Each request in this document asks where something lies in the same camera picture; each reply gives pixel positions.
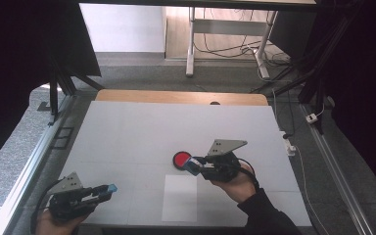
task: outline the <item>red disc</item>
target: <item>red disc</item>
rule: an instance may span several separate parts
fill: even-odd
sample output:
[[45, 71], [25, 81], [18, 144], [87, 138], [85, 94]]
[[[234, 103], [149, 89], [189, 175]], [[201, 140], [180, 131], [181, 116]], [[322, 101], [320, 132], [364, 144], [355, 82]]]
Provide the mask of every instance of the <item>red disc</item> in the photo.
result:
[[191, 158], [191, 155], [189, 153], [184, 151], [178, 152], [173, 156], [173, 165], [175, 165], [177, 169], [183, 170], [183, 166], [189, 158]]

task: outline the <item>white wall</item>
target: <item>white wall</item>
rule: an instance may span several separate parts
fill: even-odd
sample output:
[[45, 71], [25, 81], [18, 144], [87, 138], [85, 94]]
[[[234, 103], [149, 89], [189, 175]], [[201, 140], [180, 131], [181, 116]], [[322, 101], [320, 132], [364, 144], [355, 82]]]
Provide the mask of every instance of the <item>white wall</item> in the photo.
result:
[[80, 4], [95, 52], [164, 52], [165, 7]]

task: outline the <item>aluminum rail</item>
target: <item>aluminum rail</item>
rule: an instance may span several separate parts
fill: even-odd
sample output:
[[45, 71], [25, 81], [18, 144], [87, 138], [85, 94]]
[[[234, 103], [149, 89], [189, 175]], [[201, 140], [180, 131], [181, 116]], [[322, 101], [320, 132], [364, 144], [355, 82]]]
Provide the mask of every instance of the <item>aluminum rail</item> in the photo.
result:
[[14, 213], [23, 198], [24, 192], [26, 191], [29, 183], [32, 180], [33, 175], [37, 171], [39, 165], [41, 164], [47, 149], [49, 148], [51, 141], [57, 133], [57, 130], [64, 122], [64, 117], [66, 111], [71, 107], [72, 97], [66, 96], [60, 107], [59, 117], [53, 125], [48, 125], [44, 130], [41, 138], [39, 139], [35, 149], [32, 151], [31, 156], [26, 162], [25, 167], [21, 171], [15, 185], [13, 186], [11, 192], [9, 193], [7, 199], [5, 200], [3, 206], [0, 210], [0, 234], [4, 234], [11, 223]]
[[[309, 115], [309, 112], [306, 110], [306, 107], [304, 105], [301, 105], [301, 109], [305, 117]], [[329, 172], [331, 173], [332, 178], [335, 181], [338, 191], [340, 192], [344, 203], [349, 209], [349, 213], [352, 217], [356, 229], [358, 230], [358, 233], [360, 235], [373, 235], [374, 233], [368, 223], [365, 213], [362, 210], [362, 207], [360, 206], [355, 195], [353, 194], [353, 191], [347, 179], [345, 178], [334, 154], [332, 153], [331, 148], [329, 148], [328, 142], [323, 135], [319, 134], [319, 132], [313, 125], [310, 124], [309, 128], [322, 154], [322, 157], [326, 165], [328, 166]]]

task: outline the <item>black sleeve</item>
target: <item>black sleeve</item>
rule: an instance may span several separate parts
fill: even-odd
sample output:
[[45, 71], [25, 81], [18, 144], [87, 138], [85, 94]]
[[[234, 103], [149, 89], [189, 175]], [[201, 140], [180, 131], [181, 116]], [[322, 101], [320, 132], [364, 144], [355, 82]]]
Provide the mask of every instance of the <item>black sleeve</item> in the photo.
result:
[[246, 224], [247, 235], [301, 234], [292, 220], [270, 203], [261, 188], [238, 207], [249, 216]]

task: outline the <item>human hand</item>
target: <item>human hand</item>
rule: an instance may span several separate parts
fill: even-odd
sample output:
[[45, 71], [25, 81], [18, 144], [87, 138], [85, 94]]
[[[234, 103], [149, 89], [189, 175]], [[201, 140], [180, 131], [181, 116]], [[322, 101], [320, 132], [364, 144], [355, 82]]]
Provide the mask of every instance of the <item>human hand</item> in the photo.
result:
[[[252, 172], [252, 169], [246, 164], [241, 164], [241, 167]], [[252, 179], [243, 172], [239, 172], [230, 182], [225, 183], [211, 180], [211, 183], [220, 187], [232, 200], [239, 204], [243, 203], [256, 193], [256, 188]]]
[[70, 235], [75, 227], [84, 221], [89, 214], [74, 218], [67, 222], [60, 222], [53, 218], [50, 211], [45, 211], [37, 220], [36, 235]]

